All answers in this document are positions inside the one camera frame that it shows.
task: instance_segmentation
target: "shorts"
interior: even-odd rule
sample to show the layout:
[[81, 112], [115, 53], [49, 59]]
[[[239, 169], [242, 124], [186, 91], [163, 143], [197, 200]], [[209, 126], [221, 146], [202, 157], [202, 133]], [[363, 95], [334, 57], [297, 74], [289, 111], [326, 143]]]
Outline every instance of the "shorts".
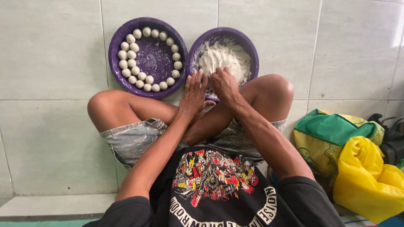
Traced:
[[[286, 119], [271, 122], [271, 124], [282, 132], [286, 126]], [[161, 120], [149, 118], [142, 122], [110, 129], [100, 135], [107, 141], [115, 158], [130, 169], [166, 129], [167, 125]], [[241, 154], [255, 164], [263, 162], [261, 155], [253, 148], [253, 143], [246, 137], [243, 127], [236, 119], [233, 119], [229, 126], [217, 136], [198, 145], [209, 146], [228, 154]], [[176, 150], [184, 147], [188, 145], [181, 141]]]

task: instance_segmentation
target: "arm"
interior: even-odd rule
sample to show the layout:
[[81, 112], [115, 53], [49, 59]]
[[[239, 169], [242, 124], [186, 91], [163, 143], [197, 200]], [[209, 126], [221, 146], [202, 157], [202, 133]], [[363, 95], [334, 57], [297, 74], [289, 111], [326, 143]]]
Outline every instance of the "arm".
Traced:
[[138, 195], [149, 198], [150, 188], [157, 176], [169, 161], [192, 119], [203, 109], [207, 75], [204, 75], [202, 86], [201, 79], [201, 70], [198, 74], [194, 71], [192, 76], [188, 76], [177, 116], [135, 163], [125, 177], [115, 201]]
[[217, 68], [211, 76], [211, 84], [220, 100], [241, 123], [254, 148], [280, 179], [303, 176], [315, 180], [310, 168], [288, 139], [241, 96], [228, 68], [224, 71]]

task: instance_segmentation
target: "dough ball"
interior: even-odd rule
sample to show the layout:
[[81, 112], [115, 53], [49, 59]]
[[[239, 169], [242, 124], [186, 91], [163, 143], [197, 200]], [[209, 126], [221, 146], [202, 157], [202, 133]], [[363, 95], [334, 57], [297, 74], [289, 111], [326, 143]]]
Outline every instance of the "dough ball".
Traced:
[[139, 46], [134, 42], [130, 44], [130, 49], [133, 50], [134, 52], [138, 52]]
[[153, 84], [151, 87], [152, 91], [154, 92], [159, 92], [160, 91], [160, 86], [158, 84]]
[[136, 81], [136, 87], [137, 88], [142, 88], [145, 85], [145, 83], [141, 80], [137, 80]]
[[126, 53], [126, 51], [124, 51], [124, 50], [120, 50], [118, 52], [118, 57], [121, 60], [126, 60], [126, 59], [128, 59], [128, 53]]
[[173, 54], [173, 60], [174, 61], [179, 61], [181, 59], [181, 55], [179, 53], [174, 53]]
[[167, 85], [168, 85], [168, 86], [172, 86], [174, 83], [175, 83], [174, 78], [169, 77], [169, 78], [167, 79]]
[[152, 84], [152, 83], [153, 83], [153, 81], [154, 81], [154, 79], [153, 79], [153, 77], [152, 77], [152, 76], [146, 76], [146, 83], [148, 83], [148, 84]]
[[151, 31], [151, 35], [153, 38], [158, 38], [159, 31], [157, 29], [153, 29]]
[[162, 31], [162, 32], [160, 32], [158, 37], [160, 37], [161, 41], [166, 41], [167, 40], [167, 33], [165, 31]]
[[119, 62], [119, 68], [121, 69], [127, 69], [128, 68], [128, 62], [126, 60], [121, 60]]
[[132, 34], [129, 34], [126, 36], [126, 41], [131, 44], [134, 43], [136, 41], [135, 37]]
[[129, 50], [129, 43], [127, 43], [127, 42], [121, 43], [121, 49], [124, 50], [124, 51], [128, 51]]
[[135, 67], [136, 66], [136, 61], [133, 60], [133, 59], [129, 59], [128, 60], [128, 65], [129, 65], [129, 67]]
[[179, 77], [179, 71], [175, 69], [175, 70], [172, 71], [171, 75], [172, 75], [174, 78], [178, 78], [178, 77]]
[[152, 90], [152, 85], [151, 85], [151, 84], [145, 84], [145, 85], [143, 86], [143, 89], [144, 89], [145, 91], [149, 92], [149, 91]]
[[128, 58], [129, 59], [135, 59], [136, 58], [136, 53], [132, 50], [128, 51]]
[[182, 68], [182, 62], [180, 62], [180, 61], [174, 62], [174, 68], [177, 70], [180, 70]]
[[129, 83], [130, 83], [130, 84], [135, 84], [136, 81], [137, 81], [137, 79], [136, 79], [135, 76], [130, 76], [130, 77], [128, 78], [128, 80], [129, 80]]
[[149, 27], [143, 28], [143, 35], [145, 37], [149, 37], [151, 35], [151, 33], [152, 33], [152, 30]]
[[145, 80], [146, 74], [144, 72], [140, 72], [139, 74], [137, 74], [137, 77], [139, 78], [139, 80]]
[[132, 73], [133, 73], [134, 75], [139, 74], [139, 72], [140, 72], [139, 67], [135, 66], [135, 67], [132, 68]]
[[133, 36], [137, 39], [140, 39], [142, 37], [142, 32], [140, 31], [140, 29], [135, 29], [133, 31]]
[[166, 90], [167, 88], [168, 88], [168, 85], [167, 85], [167, 83], [166, 82], [161, 82], [160, 83], [160, 88], [162, 89], [162, 90]]
[[124, 69], [124, 70], [122, 70], [122, 75], [124, 77], [128, 78], [132, 75], [132, 72], [130, 71], [130, 69]]
[[178, 48], [178, 46], [177, 46], [176, 44], [174, 44], [174, 45], [171, 46], [171, 51], [172, 51], [173, 53], [177, 53], [178, 50], [179, 50], [179, 48]]
[[169, 38], [167, 39], [166, 43], [167, 43], [167, 45], [172, 46], [172, 45], [174, 45], [174, 39], [171, 38], [171, 37], [169, 37]]

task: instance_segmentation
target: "shirt sleeve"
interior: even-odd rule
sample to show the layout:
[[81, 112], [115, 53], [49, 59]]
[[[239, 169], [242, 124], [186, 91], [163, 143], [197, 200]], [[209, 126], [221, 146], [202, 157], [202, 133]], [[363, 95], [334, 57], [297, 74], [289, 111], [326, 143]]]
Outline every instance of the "shirt sleeve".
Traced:
[[149, 227], [151, 222], [149, 200], [143, 196], [134, 196], [113, 203], [100, 220], [84, 227]]
[[345, 227], [321, 186], [307, 177], [287, 177], [279, 194], [304, 226]]

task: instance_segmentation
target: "yellow plastic bag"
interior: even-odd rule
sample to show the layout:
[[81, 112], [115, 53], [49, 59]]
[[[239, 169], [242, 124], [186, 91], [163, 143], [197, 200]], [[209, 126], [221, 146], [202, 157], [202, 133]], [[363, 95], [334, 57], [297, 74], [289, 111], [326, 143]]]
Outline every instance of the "yellow plastic bag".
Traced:
[[338, 160], [333, 197], [355, 213], [379, 224], [404, 211], [404, 174], [383, 164], [379, 147], [365, 137], [352, 137]]

